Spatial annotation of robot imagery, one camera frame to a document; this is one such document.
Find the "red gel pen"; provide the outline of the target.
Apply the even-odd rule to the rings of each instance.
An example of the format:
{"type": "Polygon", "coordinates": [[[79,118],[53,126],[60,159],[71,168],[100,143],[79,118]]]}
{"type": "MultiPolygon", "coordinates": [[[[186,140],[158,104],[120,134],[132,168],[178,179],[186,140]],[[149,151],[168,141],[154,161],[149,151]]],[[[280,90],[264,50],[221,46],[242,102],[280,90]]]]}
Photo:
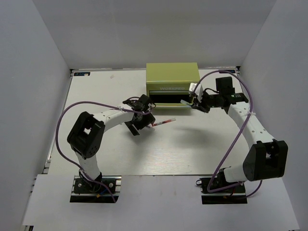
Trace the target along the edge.
{"type": "Polygon", "coordinates": [[[166,123],[170,123],[170,122],[173,122],[173,121],[176,121],[176,118],[172,118],[172,119],[164,120],[164,121],[161,121],[161,122],[153,123],[152,127],[156,127],[156,126],[166,124],[166,123]]]}

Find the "green metal drawer chest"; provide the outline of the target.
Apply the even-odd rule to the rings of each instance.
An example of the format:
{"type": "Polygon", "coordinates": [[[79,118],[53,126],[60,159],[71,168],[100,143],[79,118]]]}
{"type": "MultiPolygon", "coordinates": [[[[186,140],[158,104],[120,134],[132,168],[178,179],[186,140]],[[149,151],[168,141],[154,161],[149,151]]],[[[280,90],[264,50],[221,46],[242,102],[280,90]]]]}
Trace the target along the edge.
{"type": "Polygon", "coordinates": [[[200,80],[197,63],[147,63],[146,94],[160,109],[189,108],[191,83],[200,80]]]}

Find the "green gel pen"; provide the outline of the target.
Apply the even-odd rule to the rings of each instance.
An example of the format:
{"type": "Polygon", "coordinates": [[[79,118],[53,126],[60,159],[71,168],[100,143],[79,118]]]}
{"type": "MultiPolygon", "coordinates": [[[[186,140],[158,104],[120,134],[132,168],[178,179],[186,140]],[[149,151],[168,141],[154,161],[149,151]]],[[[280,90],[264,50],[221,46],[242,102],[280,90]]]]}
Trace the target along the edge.
{"type": "Polygon", "coordinates": [[[188,103],[187,101],[184,101],[184,100],[181,100],[180,103],[186,105],[186,106],[189,106],[189,107],[192,107],[192,103],[188,103]]]}

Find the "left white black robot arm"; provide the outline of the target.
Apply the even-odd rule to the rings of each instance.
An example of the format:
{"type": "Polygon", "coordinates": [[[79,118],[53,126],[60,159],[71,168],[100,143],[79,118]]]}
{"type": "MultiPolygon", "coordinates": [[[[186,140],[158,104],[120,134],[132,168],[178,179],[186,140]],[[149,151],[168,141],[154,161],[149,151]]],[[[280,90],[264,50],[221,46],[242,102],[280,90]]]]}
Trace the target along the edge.
{"type": "Polygon", "coordinates": [[[155,122],[151,111],[156,104],[144,94],[126,99],[119,106],[103,106],[109,110],[97,114],[81,113],[67,137],[81,166],[79,176],[91,192],[97,192],[102,187],[102,173],[98,168],[96,153],[104,133],[125,124],[132,135],[138,136],[139,130],[155,122]]]}

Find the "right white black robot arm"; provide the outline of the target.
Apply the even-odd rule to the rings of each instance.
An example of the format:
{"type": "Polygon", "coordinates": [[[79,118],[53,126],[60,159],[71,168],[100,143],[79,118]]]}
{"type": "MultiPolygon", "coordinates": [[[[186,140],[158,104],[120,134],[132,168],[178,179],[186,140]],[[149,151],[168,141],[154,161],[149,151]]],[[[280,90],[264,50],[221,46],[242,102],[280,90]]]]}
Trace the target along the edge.
{"type": "Polygon", "coordinates": [[[208,94],[200,83],[190,84],[192,108],[208,113],[221,108],[236,123],[240,136],[245,138],[249,152],[244,161],[222,168],[219,164],[207,185],[207,191],[228,192],[246,181],[281,178],[285,173],[288,145],[269,134],[252,112],[251,101],[243,93],[236,93],[231,77],[216,79],[216,93],[208,94]]]}

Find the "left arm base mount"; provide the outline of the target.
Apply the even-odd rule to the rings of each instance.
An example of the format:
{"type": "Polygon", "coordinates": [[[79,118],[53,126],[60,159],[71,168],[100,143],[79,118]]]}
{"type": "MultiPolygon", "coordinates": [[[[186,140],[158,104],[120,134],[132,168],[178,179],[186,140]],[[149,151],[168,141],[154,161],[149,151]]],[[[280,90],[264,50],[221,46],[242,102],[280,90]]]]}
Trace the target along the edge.
{"type": "Polygon", "coordinates": [[[103,176],[102,183],[108,187],[108,190],[99,184],[90,187],[80,176],[75,176],[70,195],[71,203],[95,203],[95,204],[110,204],[115,203],[121,190],[121,176],[103,176]]]}

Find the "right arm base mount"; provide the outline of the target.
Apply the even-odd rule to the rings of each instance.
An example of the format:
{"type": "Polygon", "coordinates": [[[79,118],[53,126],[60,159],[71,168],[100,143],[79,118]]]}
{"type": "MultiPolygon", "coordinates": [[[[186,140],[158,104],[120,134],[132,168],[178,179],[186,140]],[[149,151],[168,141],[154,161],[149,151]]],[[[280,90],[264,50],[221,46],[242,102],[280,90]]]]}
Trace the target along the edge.
{"type": "Polygon", "coordinates": [[[243,184],[218,192],[208,192],[210,177],[200,178],[195,184],[201,189],[203,205],[235,205],[247,204],[246,190],[243,184]]]}

